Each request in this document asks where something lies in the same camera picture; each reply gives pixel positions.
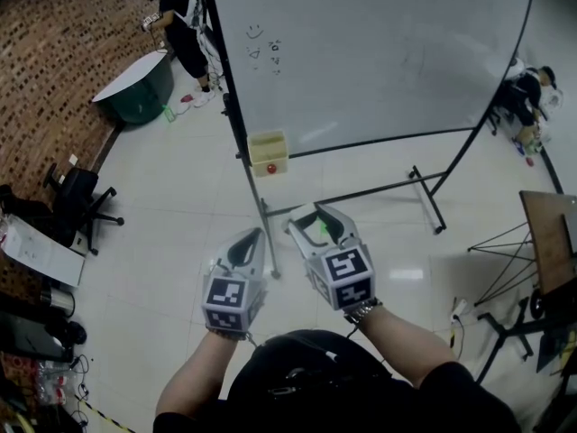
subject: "white tile floor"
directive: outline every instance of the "white tile floor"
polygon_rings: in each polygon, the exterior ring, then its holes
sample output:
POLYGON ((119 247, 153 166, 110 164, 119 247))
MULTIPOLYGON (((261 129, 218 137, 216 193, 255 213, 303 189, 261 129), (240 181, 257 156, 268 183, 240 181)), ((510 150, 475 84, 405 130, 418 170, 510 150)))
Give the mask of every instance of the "white tile floor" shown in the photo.
MULTIPOLYGON (((173 68, 177 85, 171 103, 176 105, 194 85, 178 63, 173 68)), ((76 293, 77 318, 88 332, 83 351, 91 359, 90 401, 138 433, 151 431, 160 391, 205 333, 199 279, 211 253, 230 235, 259 224, 222 109, 218 97, 172 124, 162 116, 125 131, 100 171, 100 188, 118 191, 108 209, 126 224, 100 226, 100 254, 88 256, 76 293)), ((401 180, 414 163, 436 172, 465 138, 443 134, 297 159, 288 174, 260 181, 259 189, 272 207, 286 207, 401 180)), ((335 206, 358 223, 386 306, 448 340, 453 298, 479 298, 507 261, 466 248, 523 221, 521 189, 553 191, 543 163, 537 158, 529 168, 502 135, 483 129, 438 192, 448 225, 441 235, 433 235, 430 208, 417 187, 335 206)), ((252 326, 255 339, 311 327, 348 333, 351 326, 310 289, 280 221, 274 220, 273 231, 283 275, 269 279, 266 305, 252 326)), ((529 291, 526 283, 483 309, 510 322, 517 300, 529 291)), ((488 326, 477 323, 478 312, 468 310, 463 318, 462 361, 473 374, 495 341, 488 326)), ((362 335, 354 338, 374 352, 362 335)), ((531 338, 535 349, 538 338, 531 338)), ((223 396, 250 354, 249 344, 242 343, 223 396)), ((523 364, 520 355, 517 342, 509 341, 484 386, 528 425, 556 379, 550 368, 536 375, 536 358, 523 364)), ((114 430, 92 414, 90 420, 91 432, 114 430)))

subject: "white shoe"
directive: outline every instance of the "white shoe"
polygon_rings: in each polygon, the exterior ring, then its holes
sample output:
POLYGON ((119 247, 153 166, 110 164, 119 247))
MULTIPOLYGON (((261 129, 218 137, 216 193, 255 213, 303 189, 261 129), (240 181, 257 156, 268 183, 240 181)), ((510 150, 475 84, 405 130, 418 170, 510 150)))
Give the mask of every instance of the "white shoe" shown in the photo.
POLYGON ((203 91, 199 97, 197 97, 196 99, 194 99, 192 101, 192 104, 194 107, 204 106, 206 103, 208 103, 208 101, 210 101, 215 96, 216 96, 216 94, 213 90, 210 90, 207 93, 203 91))

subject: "black shirt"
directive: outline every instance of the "black shirt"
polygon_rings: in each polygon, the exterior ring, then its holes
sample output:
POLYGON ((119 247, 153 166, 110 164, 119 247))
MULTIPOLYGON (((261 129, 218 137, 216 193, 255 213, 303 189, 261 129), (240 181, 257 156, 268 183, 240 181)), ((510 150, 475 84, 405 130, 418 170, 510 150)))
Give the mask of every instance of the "black shirt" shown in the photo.
POLYGON ((305 425, 324 431, 329 427, 342 431, 345 425, 402 432, 521 431, 507 405, 475 383, 462 365, 437 367, 416 390, 391 378, 379 361, 347 342, 357 349, 349 354, 335 351, 337 363, 322 351, 290 340, 259 347, 234 381, 228 401, 207 406, 195 419, 160 414, 153 431, 225 431, 247 426, 304 433, 305 425), (283 394, 293 386, 302 390, 283 394))
POLYGON ((517 90, 523 90, 524 98, 529 100, 533 108, 539 108, 539 102, 541 101, 541 84, 539 80, 531 74, 525 74, 516 82, 516 87, 517 90))
POLYGON ((190 32, 194 31, 176 15, 176 13, 182 16, 187 15, 188 0, 160 0, 160 12, 166 13, 170 10, 174 11, 175 15, 172 24, 167 25, 165 31, 169 42, 174 45, 175 43, 179 43, 181 40, 187 40, 187 37, 190 36, 190 32))

